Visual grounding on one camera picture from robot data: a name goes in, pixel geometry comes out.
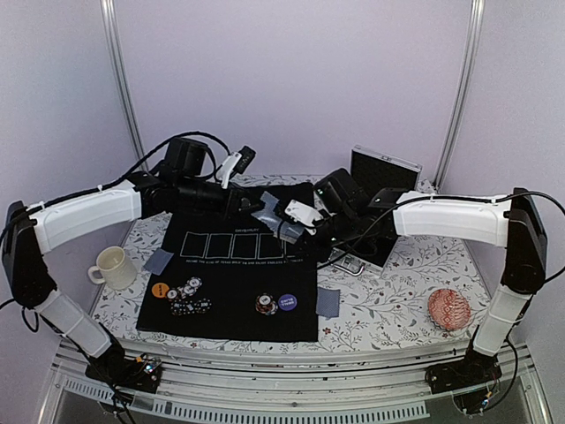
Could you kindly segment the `dealt blue card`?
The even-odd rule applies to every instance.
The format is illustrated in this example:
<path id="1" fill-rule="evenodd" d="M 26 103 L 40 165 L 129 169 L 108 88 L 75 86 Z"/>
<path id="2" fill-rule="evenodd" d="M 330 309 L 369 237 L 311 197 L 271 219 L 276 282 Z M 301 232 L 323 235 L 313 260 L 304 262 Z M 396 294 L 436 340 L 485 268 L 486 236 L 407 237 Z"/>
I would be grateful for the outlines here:
<path id="1" fill-rule="evenodd" d="M 320 287 L 317 293 L 316 314 L 326 319 L 337 318 L 340 314 L 339 290 Z"/>
<path id="2" fill-rule="evenodd" d="M 251 213 L 251 216 L 261 223 L 265 224 L 271 231 L 276 231 L 279 224 L 283 221 L 277 214 L 276 208 L 279 203 L 279 199 L 273 194 L 265 191 L 261 196 L 260 200 L 264 203 L 261 210 Z"/>
<path id="3" fill-rule="evenodd" d="M 167 268 L 173 257 L 173 253 L 158 248 L 145 262 L 143 268 L 144 270 L 159 276 Z"/>

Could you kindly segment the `purple small blind button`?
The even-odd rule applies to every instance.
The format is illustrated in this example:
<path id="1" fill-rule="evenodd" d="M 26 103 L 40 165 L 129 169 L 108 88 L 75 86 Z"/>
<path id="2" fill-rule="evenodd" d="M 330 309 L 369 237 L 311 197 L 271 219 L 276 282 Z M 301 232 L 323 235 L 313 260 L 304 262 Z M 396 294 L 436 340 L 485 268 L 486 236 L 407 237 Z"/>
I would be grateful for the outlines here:
<path id="1" fill-rule="evenodd" d="M 278 299 L 277 305 L 281 310 L 289 312 L 298 306 L 298 298 L 293 294 L 286 293 Z"/>

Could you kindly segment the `orange black poker chip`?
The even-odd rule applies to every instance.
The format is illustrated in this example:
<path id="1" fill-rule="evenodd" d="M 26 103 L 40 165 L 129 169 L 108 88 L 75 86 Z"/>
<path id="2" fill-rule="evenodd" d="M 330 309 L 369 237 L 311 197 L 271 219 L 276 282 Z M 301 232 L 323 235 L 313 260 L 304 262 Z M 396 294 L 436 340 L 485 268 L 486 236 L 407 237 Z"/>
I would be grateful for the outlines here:
<path id="1" fill-rule="evenodd" d="M 255 310 L 260 314 L 270 316 L 277 312 L 278 305 L 271 295 L 263 293 L 255 300 Z"/>

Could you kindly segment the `black white chip stack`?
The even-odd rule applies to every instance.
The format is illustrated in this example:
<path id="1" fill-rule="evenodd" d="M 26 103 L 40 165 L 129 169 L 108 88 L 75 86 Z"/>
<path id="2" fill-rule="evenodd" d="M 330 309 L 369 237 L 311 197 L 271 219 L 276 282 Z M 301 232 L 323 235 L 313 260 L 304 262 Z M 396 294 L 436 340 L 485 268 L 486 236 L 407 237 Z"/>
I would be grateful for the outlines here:
<path id="1" fill-rule="evenodd" d="M 212 301 L 207 298 L 197 298 L 203 285 L 201 278 L 190 277 L 183 285 L 169 289 L 165 299 L 169 302 L 169 310 L 174 316 L 205 314 L 212 308 Z"/>

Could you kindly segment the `orange big blind button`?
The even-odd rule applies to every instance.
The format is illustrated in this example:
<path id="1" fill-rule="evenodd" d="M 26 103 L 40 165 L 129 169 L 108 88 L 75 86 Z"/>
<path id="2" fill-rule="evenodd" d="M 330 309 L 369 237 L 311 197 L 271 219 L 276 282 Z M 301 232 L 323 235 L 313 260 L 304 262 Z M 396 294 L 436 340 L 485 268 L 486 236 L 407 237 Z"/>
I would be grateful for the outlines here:
<path id="1" fill-rule="evenodd" d="M 152 295 L 157 299 L 165 299 L 170 287 L 165 283 L 156 283 L 151 288 Z"/>

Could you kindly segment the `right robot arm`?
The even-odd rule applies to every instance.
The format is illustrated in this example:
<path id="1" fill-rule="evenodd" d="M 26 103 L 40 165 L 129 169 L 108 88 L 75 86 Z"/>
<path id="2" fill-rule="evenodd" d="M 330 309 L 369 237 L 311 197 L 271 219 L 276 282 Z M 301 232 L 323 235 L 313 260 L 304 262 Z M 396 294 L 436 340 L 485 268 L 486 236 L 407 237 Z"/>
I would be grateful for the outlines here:
<path id="1" fill-rule="evenodd" d="M 472 198 L 384 188 L 370 197 L 345 169 L 321 179 L 314 191 L 325 208 L 313 221 L 321 246 L 437 236 L 505 248 L 501 282 L 464 357 L 426 370 L 435 392 L 501 377 L 497 354 L 546 282 L 546 232 L 531 192 Z"/>

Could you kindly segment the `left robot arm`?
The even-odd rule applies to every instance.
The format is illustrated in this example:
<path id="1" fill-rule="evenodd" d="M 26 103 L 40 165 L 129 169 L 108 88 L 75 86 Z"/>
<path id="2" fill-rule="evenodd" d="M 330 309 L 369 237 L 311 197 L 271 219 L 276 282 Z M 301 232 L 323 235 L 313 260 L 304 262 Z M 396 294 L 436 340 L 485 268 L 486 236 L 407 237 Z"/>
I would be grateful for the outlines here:
<path id="1" fill-rule="evenodd" d="M 86 234 L 162 212 L 227 218 L 257 210 L 260 201 L 230 182 L 247 169 L 255 151 L 247 146 L 229 151 L 205 174 L 203 163 L 212 153 L 204 136 L 186 132 L 165 140 L 163 159 L 149 171 L 133 165 L 108 184 L 29 207 L 16 201 L 8 208 L 1 260 L 13 301 L 78 346 L 89 363 L 87 376 L 112 388 L 156 384 L 160 376 L 128 360 L 117 339 L 58 290 L 43 257 Z"/>

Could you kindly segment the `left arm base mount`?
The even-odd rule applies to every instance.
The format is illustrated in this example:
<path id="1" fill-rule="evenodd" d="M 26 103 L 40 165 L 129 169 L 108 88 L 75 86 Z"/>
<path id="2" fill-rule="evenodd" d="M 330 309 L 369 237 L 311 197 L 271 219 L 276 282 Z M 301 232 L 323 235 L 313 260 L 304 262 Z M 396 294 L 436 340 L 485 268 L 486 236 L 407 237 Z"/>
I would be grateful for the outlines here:
<path id="1" fill-rule="evenodd" d="M 162 361 L 148 357 L 146 353 L 135 359 L 117 354 L 105 359 L 91 359 L 85 375 L 115 388 L 155 394 L 162 378 Z"/>

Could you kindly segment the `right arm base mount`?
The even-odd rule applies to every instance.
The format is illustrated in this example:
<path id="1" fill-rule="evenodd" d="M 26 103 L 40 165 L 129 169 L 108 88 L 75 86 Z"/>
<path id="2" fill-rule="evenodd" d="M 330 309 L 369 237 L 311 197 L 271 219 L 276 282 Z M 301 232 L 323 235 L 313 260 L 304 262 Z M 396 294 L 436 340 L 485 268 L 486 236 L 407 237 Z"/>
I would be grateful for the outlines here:
<path id="1" fill-rule="evenodd" d="M 425 381 L 433 394 L 465 390 L 452 397 L 456 408 L 466 414 L 483 412 L 489 405 L 502 371 L 496 355 L 467 352 L 460 360 L 432 365 Z"/>

